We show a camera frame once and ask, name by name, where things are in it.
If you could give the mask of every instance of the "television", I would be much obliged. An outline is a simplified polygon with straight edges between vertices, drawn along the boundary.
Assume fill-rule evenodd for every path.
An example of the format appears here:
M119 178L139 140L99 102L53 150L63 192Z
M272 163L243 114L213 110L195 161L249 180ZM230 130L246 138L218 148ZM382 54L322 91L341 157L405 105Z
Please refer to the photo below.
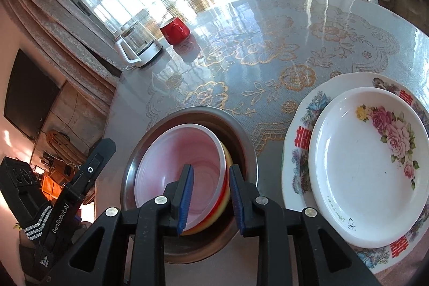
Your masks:
M9 78L3 115L35 143L59 91L19 49Z

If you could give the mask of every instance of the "floral plate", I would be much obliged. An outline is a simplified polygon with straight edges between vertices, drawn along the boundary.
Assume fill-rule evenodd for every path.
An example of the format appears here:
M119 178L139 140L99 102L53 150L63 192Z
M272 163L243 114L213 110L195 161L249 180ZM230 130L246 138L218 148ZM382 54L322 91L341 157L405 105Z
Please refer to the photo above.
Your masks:
M397 241L417 221L429 195L428 164L419 117L399 96L374 87L334 98L308 151L320 213L344 240L364 248Z
M339 75L321 84L303 99L284 139L282 193L288 209L302 211L308 206L317 208L308 173L308 148L312 130L329 102L343 92L358 87L377 87L398 95L414 109L429 133L429 113L407 88L394 80L375 73L357 72ZM410 253L428 229L428 218L429 201L417 222L397 241L375 249L352 248L374 274L381 272Z

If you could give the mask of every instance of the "cable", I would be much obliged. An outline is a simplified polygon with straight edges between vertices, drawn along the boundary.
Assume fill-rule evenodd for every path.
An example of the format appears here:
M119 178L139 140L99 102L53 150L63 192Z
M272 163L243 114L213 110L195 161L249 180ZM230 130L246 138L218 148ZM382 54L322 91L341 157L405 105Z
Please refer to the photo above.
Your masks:
M73 165L74 167L76 167L77 168L77 165L76 164L73 164L72 162L71 163L69 163L69 164L67 164L63 159L60 159L60 158L57 158L56 156L53 156L52 154L49 154L48 152L46 152L46 154L48 154L49 156L51 156L52 158L54 158L54 159L57 159L57 160L59 160L60 162L63 162L64 164L66 164L66 165Z
M76 112L76 106L78 105L78 96L79 96L79 93L78 93L78 92L76 92L76 102L75 102L75 108L74 108L74 110L73 110L72 117L70 118L69 122L66 124L66 126L64 126L64 127L63 127L63 129L62 129L60 132L63 132L63 131L64 131L64 129L65 129L67 126L69 126L70 122L72 121L72 119L73 119L73 117L74 117L74 114L75 114L75 112Z
M61 120L64 124L65 124L65 122L64 122L64 120L62 120L58 115L56 115L54 112L52 112L51 111L51 113L53 114L53 115L55 115L59 120ZM86 145L88 148L90 148L91 146L90 145L88 145L88 144L86 144L85 143L85 141L83 140L83 139L81 139L80 137L79 137L79 135L78 134L76 134L74 131L73 131L73 129L72 128L70 128L69 127L69 129L70 129L70 131L73 133L73 134L75 134L75 136L78 138L78 139L80 139L81 141L82 141L82 143L84 144L84 145Z

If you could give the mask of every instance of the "table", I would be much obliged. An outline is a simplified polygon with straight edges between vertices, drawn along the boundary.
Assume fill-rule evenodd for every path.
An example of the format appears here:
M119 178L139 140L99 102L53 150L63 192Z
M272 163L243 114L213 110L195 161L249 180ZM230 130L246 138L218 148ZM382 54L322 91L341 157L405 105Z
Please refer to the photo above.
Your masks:
M120 206L124 168L144 133L184 107L222 108L241 122L257 152L259 191L279 204L282 140L317 85L382 73L429 108L429 38L366 0L231 0L198 24L186 42L164 42L153 62L121 76L104 133L117 151L96 183L97 216ZM204 261L165 269L167 285L254 285L257 239L235 236Z

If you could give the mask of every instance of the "red chinese character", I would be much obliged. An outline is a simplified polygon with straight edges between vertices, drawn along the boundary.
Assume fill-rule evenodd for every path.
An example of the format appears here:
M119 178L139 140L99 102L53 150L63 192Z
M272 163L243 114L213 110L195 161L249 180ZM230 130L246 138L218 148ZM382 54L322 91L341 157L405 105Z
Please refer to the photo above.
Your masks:
M310 147L310 137L312 136L312 132L310 130L304 129L304 133L302 134L301 140L301 148L308 149Z
M297 129L297 137L295 138L295 147L300 147L301 148L301 139L302 139L302 134L304 133L304 128L302 126L300 126Z
M400 98L402 98L409 105L413 103L413 98L411 97L411 95L407 94L404 90L400 91Z
M408 247L408 241L405 235L390 244L390 249L392 250L392 258L395 258L400 255L402 251L405 251Z
M310 146L310 137L312 136L312 132L310 130L307 130L306 128L303 128L300 126L297 129L297 137L295 138L295 146L302 148L302 149L308 149Z

